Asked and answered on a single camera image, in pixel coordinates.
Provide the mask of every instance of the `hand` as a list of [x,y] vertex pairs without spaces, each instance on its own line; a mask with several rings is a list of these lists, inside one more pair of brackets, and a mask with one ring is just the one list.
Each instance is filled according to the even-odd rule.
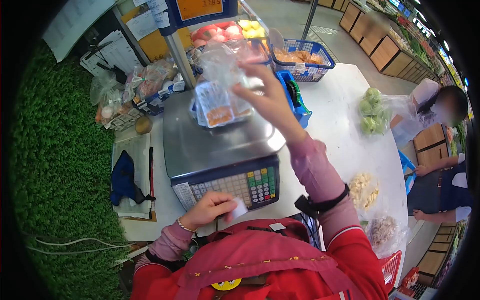
[[417,174],[417,176],[425,176],[430,173],[430,170],[426,166],[418,166],[413,171]]
[[225,192],[207,192],[194,207],[180,217],[180,223],[187,229],[197,230],[199,227],[215,220],[216,217],[226,214],[224,221],[232,221],[232,210],[237,208],[233,196]]
[[413,210],[413,216],[415,217],[415,220],[420,221],[420,220],[425,220],[425,213],[419,209],[414,209]]
[[307,132],[293,115],[280,81],[265,66],[240,64],[240,67],[245,70],[247,76],[258,77],[264,82],[265,95],[259,96],[240,84],[234,85],[232,91],[248,101],[265,120],[280,130],[287,143],[302,142]]

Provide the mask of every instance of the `red vest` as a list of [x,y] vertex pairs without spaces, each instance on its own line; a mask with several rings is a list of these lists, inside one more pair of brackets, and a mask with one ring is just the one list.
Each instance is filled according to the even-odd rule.
[[[288,236],[278,233],[246,230],[247,227],[269,228],[281,223]],[[258,276],[273,271],[304,269],[318,272],[330,290],[348,290],[355,300],[365,299],[337,262],[309,244],[305,226],[294,219],[260,219],[233,225],[210,235],[211,243],[202,247],[187,262],[178,280],[176,300],[197,299],[200,289],[213,283]],[[257,255],[245,255],[256,252]],[[257,295],[264,300],[266,295]]]

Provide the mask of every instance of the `white counter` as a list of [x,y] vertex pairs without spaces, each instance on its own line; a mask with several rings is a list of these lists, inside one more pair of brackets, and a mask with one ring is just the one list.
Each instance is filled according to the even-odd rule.
[[[397,147],[391,132],[376,139],[367,139],[359,131],[360,117],[357,103],[369,88],[369,84],[354,65],[337,64],[318,83],[298,83],[305,106],[312,111],[307,131],[314,139],[327,145],[327,156],[345,182],[359,172],[369,172],[380,181],[377,207],[387,207],[391,216],[407,225],[407,196],[405,181]],[[151,146],[154,148],[154,193],[157,222],[122,219],[125,237],[132,241],[153,241],[161,234],[163,227],[171,225],[185,210],[170,186],[165,171],[163,155],[163,120],[154,118],[151,132]],[[135,134],[134,130],[122,136]],[[262,218],[284,218],[299,212],[294,206],[305,188],[300,185],[290,166],[287,147],[278,153],[280,159],[280,198],[276,203],[249,212],[236,219],[233,224]],[[223,221],[218,229],[228,227]],[[199,236],[215,231],[212,223],[199,230]],[[402,272],[407,241],[399,247]]]

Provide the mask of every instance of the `scale keypad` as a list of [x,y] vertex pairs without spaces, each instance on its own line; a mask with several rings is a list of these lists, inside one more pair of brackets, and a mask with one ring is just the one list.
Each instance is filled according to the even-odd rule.
[[208,191],[228,192],[241,198],[248,209],[264,206],[276,195],[276,176],[273,167],[253,170],[217,180],[191,185],[196,198],[200,200]]

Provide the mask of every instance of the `green artificial grass wall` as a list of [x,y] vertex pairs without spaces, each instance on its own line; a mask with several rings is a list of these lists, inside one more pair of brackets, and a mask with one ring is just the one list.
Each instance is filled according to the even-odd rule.
[[[43,241],[94,237],[124,242],[109,200],[114,132],[95,124],[91,81],[78,61],[57,64],[42,41],[16,99],[10,163],[13,202],[20,229],[47,236]],[[25,236],[25,243],[46,252],[107,247],[91,241],[47,246],[31,236]],[[118,269],[112,265],[126,258],[127,249],[73,255],[29,252],[56,298],[121,299]]]

